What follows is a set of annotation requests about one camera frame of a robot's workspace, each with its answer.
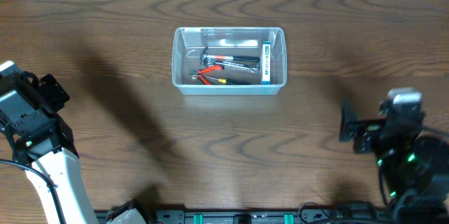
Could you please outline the white blue small box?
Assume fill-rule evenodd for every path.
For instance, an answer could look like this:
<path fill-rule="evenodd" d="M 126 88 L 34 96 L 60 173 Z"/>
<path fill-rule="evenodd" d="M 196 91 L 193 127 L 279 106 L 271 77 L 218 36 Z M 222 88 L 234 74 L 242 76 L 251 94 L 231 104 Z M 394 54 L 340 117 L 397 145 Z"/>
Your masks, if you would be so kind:
<path fill-rule="evenodd" d="M 271 43 L 269 41 L 262 43 L 260 62 L 262 73 L 261 83 L 268 85 L 271 82 Z"/>

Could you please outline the black yellow screwdriver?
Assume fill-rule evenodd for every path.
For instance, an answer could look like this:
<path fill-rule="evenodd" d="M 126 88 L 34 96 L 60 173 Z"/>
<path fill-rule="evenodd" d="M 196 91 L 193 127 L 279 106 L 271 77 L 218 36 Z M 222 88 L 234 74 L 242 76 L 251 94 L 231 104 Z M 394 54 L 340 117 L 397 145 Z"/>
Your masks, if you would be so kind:
<path fill-rule="evenodd" d="M 232 80 L 229 80 L 229 79 L 210 77 L 210 76 L 203 76 L 203 78 L 205 78 L 207 80 L 210 80 L 210 81 L 214 81 L 214 82 L 220 83 L 220 84 L 225 84 L 225 85 L 248 85 L 248 83 L 232 81 Z"/>

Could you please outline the silver double ended wrench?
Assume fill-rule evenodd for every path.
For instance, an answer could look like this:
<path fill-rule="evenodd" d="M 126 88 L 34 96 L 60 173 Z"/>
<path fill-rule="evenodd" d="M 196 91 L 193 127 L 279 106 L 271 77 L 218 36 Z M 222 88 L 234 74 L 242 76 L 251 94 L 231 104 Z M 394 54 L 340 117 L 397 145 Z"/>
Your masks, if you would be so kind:
<path fill-rule="evenodd" d="M 223 67 L 230 67 L 236 70 L 246 70 L 249 72 L 257 72 L 260 69 L 260 66 L 258 64 L 242 64 L 242 63 L 237 63 L 237 62 L 230 62 L 230 61 L 225 61 L 225 60 L 216 60 L 216 59 L 211 59 L 211 58 L 206 58 L 203 61 L 204 64 L 206 64 L 207 66 L 211 66 L 211 65 L 221 65 Z"/>

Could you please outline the black orange hammer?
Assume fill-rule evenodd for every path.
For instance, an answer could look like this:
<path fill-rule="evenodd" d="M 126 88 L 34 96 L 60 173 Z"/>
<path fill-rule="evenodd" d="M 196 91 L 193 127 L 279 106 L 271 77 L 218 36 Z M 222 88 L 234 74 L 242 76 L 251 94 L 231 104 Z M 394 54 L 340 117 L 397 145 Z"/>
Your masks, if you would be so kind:
<path fill-rule="evenodd" d="M 223 61 L 237 61 L 237 62 L 259 62 L 260 58 L 257 56 L 243 56 L 243 55 L 212 55 L 207 53 L 206 46 L 200 54 L 200 64 L 205 65 L 207 60 L 223 60 Z"/>

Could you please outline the orange handled pliers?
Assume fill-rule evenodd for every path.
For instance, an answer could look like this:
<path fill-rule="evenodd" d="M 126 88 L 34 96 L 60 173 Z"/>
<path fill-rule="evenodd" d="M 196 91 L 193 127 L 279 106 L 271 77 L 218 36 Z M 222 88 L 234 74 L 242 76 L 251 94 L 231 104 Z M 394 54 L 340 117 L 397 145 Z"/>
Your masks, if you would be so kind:
<path fill-rule="evenodd" d="M 209 76 L 208 75 L 209 73 L 222 71 L 223 69 L 224 69 L 224 67 L 221 66 L 221 65 L 213 65 L 213 66 L 207 67 L 207 68 L 202 69 L 202 70 L 197 70 L 197 71 L 194 70 L 194 71 L 192 71 L 191 72 L 191 77 L 193 79 L 200 80 L 205 85 L 211 85 L 210 80 L 207 80 L 207 79 L 203 78 L 203 76 Z"/>

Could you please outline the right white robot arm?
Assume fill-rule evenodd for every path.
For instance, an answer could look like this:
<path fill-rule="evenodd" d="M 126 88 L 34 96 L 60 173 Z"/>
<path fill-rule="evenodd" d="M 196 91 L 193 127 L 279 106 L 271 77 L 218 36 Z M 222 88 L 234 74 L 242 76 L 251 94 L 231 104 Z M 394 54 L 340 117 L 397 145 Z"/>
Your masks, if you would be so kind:
<path fill-rule="evenodd" d="M 387 217 L 394 223 L 447 223 L 448 141 L 424 125 L 421 100 L 383 100 L 377 119 L 360 120 L 342 104 L 339 140 L 373 153 Z"/>

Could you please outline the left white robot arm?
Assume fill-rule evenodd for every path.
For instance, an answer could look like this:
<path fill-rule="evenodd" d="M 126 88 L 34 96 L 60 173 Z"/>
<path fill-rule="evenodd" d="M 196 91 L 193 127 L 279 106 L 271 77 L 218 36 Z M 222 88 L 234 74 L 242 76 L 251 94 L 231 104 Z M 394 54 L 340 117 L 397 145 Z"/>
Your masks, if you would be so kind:
<path fill-rule="evenodd" d="M 1 133 L 11 165 L 25 171 L 49 223 L 97 223 L 81 177 L 71 128 L 58 114 L 69 95 L 47 74 L 1 64 Z"/>

